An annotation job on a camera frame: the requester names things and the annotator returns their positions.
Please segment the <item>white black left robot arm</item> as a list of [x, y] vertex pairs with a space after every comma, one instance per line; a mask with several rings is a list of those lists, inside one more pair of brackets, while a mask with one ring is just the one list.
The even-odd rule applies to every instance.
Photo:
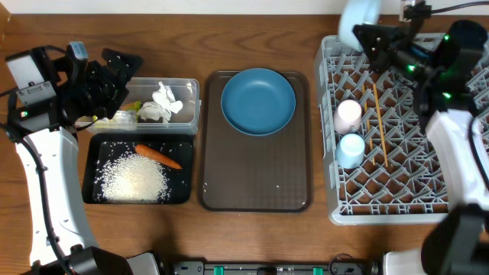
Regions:
[[2, 129], [15, 144], [28, 182], [32, 219], [32, 274], [158, 274], [146, 252], [126, 258], [101, 249], [86, 216], [79, 184], [76, 121], [112, 118], [128, 95], [141, 57], [104, 49], [92, 61], [72, 42], [16, 53], [5, 62], [16, 86], [7, 91]]

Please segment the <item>pink plastic cup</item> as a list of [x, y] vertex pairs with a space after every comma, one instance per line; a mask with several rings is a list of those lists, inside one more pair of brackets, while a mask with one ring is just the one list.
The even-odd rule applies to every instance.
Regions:
[[362, 108], [358, 102], [346, 99], [341, 102], [333, 115], [334, 129], [339, 134], [357, 131], [361, 126]]

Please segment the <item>light blue bowl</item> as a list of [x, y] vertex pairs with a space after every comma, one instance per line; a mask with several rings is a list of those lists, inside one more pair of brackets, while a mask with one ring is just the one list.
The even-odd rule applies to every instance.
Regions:
[[381, 0], [348, 0], [339, 21], [339, 40], [356, 51], [362, 51], [353, 28], [356, 24], [377, 24], [381, 5]]

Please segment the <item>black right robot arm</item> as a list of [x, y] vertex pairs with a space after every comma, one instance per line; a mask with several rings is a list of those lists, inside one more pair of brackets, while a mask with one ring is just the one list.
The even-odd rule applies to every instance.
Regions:
[[363, 52], [375, 73], [395, 70], [414, 81], [413, 108], [439, 160], [449, 213], [417, 250], [389, 252], [370, 274], [486, 274], [488, 155], [468, 80], [488, 33], [475, 21], [455, 21], [433, 50], [415, 42], [433, 9], [404, 1], [400, 24], [379, 24], [379, 1], [349, 1], [338, 28], [344, 44]]

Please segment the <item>dark blue plate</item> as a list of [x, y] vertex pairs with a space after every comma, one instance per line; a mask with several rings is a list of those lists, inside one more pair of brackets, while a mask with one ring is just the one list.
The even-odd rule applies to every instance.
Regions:
[[286, 77], [265, 68], [243, 70], [225, 84], [221, 110], [237, 131], [267, 136], [284, 128], [296, 110], [296, 96]]

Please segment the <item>wooden chopstick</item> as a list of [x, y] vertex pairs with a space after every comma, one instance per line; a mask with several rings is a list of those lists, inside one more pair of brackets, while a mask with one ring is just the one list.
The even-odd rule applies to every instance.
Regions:
[[381, 136], [381, 146], [382, 146], [383, 155], [384, 155], [384, 166], [388, 167], [387, 150], [386, 150], [386, 144], [385, 144], [385, 139], [384, 139], [384, 126], [383, 126], [382, 117], [381, 117], [381, 109], [380, 109], [379, 97], [378, 97], [378, 92], [377, 92], [377, 85], [375, 83], [373, 84], [373, 92], [374, 92], [374, 101], [375, 101], [375, 107], [376, 107], [376, 113], [377, 113], [378, 127], [379, 127], [379, 131], [380, 131], [380, 136]]
[[[362, 94], [366, 95], [366, 88], [364, 85], [362, 85]], [[365, 102], [364, 102], [364, 113], [367, 114], [367, 112], [368, 112], [368, 104], [367, 104], [367, 100], [365, 100]], [[367, 130], [370, 131], [371, 124], [370, 124], [369, 118], [367, 119], [366, 124], [367, 124]], [[369, 139], [369, 146], [370, 146], [370, 150], [372, 151], [374, 149], [374, 145], [373, 145], [373, 141], [371, 138]], [[375, 163], [375, 157], [372, 157], [371, 162], [375, 166], [375, 164], [376, 164]]]

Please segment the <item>orange carrot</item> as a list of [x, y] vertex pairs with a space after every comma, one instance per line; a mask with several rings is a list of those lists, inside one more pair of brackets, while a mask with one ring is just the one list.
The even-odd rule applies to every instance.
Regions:
[[144, 157], [150, 158], [154, 161], [157, 161], [158, 163], [161, 163], [167, 167], [176, 169], [176, 170], [181, 170], [182, 167], [174, 160], [170, 159], [169, 157], [166, 157], [159, 151], [156, 151], [146, 145], [143, 144], [138, 144], [135, 146], [135, 152], [137, 154], [140, 154]]

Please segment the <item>white paper napkin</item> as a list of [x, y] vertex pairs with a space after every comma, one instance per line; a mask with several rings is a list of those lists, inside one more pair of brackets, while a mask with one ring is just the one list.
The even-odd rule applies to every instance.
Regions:
[[145, 121], [148, 119], [159, 121], [162, 118], [163, 123], [167, 123], [171, 119], [171, 112], [156, 102], [145, 102], [138, 110], [137, 116]]

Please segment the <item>light blue plastic cup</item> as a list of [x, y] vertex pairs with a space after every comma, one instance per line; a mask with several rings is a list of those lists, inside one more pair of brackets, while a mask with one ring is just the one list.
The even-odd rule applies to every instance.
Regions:
[[338, 165], [344, 169], [354, 169], [364, 161], [365, 142], [359, 134], [347, 134], [339, 141], [335, 156]]

